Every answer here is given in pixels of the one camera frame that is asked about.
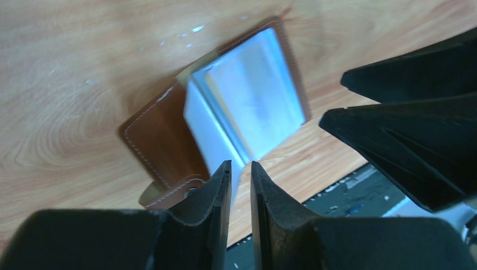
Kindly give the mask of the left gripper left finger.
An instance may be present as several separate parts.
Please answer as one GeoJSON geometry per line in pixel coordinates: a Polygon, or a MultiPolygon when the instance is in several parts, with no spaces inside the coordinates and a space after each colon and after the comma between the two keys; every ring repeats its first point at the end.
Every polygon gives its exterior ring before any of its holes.
{"type": "Polygon", "coordinates": [[[231,162],[166,210],[45,209],[16,231],[2,269],[223,269],[231,162]]]}

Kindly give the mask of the brown leather card holder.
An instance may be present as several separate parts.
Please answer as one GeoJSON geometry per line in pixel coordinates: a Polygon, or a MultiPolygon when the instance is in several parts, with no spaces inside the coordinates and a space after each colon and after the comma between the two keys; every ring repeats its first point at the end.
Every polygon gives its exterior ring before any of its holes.
{"type": "Polygon", "coordinates": [[[167,209],[224,160],[232,162],[235,195],[244,167],[311,118],[284,22],[273,16],[182,70],[118,135],[153,179],[139,203],[167,209]]]}

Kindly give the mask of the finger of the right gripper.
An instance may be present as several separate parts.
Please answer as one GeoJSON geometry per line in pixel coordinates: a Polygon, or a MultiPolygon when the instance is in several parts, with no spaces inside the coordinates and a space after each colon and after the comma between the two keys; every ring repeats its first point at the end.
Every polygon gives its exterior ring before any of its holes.
{"type": "Polygon", "coordinates": [[[332,109],[319,126],[429,212],[476,199],[474,93],[332,109]]]}
{"type": "Polygon", "coordinates": [[[379,103],[476,92],[476,29],[346,71],[340,84],[379,103]]]}

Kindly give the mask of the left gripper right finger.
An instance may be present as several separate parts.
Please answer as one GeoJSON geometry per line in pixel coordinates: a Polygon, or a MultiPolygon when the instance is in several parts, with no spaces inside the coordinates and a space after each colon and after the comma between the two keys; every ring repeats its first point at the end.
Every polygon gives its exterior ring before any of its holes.
{"type": "Polygon", "coordinates": [[[322,217],[251,164],[256,269],[475,269],[454,228],[438,218],[322,217]]]}

